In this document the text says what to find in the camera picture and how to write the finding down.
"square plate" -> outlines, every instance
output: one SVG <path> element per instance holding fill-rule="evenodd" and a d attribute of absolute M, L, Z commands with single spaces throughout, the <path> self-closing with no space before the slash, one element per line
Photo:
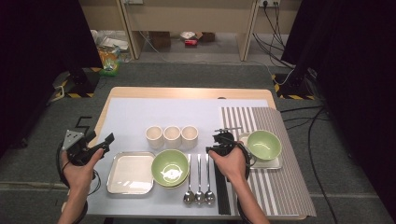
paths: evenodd
<path fill-rule="evenodd" d="M 118 194 L 145 194 L 153 186 L 151 164 L 155 155 L 150 152 L 121 152 L 114 157 L 107 190 Z"/>
<path fill-rule="evenodd" d="M 239 141 L 242 141 L 245 146 L 247 146 L 249 135 L 250 133 L 241 133 L 238 136 L 238 139 Z M 283 157 L 282 157 L 282 153 L 280 153 L 280 155 L 277 158 L 271 161 L 264 161 L 261 159 L 257 159 L 256 163 L 254 163 L 254 165 L 251 166 L 250 169 L 280 169 L 282 168 L 282 165 L 283 165 Z"/>

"striped placemat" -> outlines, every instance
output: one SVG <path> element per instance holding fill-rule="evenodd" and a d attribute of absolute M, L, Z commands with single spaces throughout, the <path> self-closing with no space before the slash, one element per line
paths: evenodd
<path fill-rule="evenodd" d="M 315 207 L 309 197 L 280 113 L 270 107 L 222 107 L 220 113 L 224 128 L 241 127 L 231 130 L 236 140 L 241 133 L 267 130 L 281 141 L 283 166 L 275 170 L 252 169 L 248 179 L 250 188 L 265 214 L 268 217 L 315 217 Z M 233 190 L 229 190 L 229 200 L 233 212 L 238 214 Z"/>

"metal spoon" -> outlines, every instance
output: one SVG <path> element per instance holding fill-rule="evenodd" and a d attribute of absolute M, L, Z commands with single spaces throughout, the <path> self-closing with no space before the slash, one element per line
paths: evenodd
<path fill-rule="evenodd" d="M 195 202 L 198 204 L 205 202 L 205 195 L 201 192 L 201 154 L 198 154 L 198 191 L 195 194 Z"/>
<path fill-rule="evenodd" d="M 212 204 L 215 200 L 215 194 L 210 191 L 210 178 L 209 178 L 209 155 L 206 154 L 206 172 L 207 172 L 207 192 L 205 193 L 205 202 Z"/>
<path fill-rule="evenodd" d="M 195 195 L 191 191 L 191 154 L 189 154 L 189 167 L 190 167 L 189 168 L 189 170 L 190 170 L 190 173 L 189 173 L 189 190 L 187 190 L 187 192 L 184 194 L 184 197 L 183 197 L 183 201 L 186 204 L 191 204 L 195 200 Z"/>

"cardboard box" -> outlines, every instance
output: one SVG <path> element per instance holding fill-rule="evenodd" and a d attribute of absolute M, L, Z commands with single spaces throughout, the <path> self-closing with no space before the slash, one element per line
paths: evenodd
<path fill-rule="evenodd" d="M 204 42 L 213 42 L 216 39 L 215 33 L 202 32 L 201 39 Z"/>
<path fill-rule="evenodd" d="M 148 35 L 155 49 L 171 47 L 171 34 L 169 32 L 150 31 Z"/>

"green plate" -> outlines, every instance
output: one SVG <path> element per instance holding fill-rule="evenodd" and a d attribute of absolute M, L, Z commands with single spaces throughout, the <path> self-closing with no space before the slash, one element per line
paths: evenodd
<path fill-rule="evenodd" d="M 273 133 L 258 130 L 247 138 L 247 147 L 251 154 L 261 160 L 273 160 L 282 152 L 282 145 Z"/>
<path fill-rule="evenodd" d="M 189 174 L 189 162 L 181 151 L 166 149 L 155 157 L 151 173 L 159 185 L 174 188 L 182 184 Z"/>

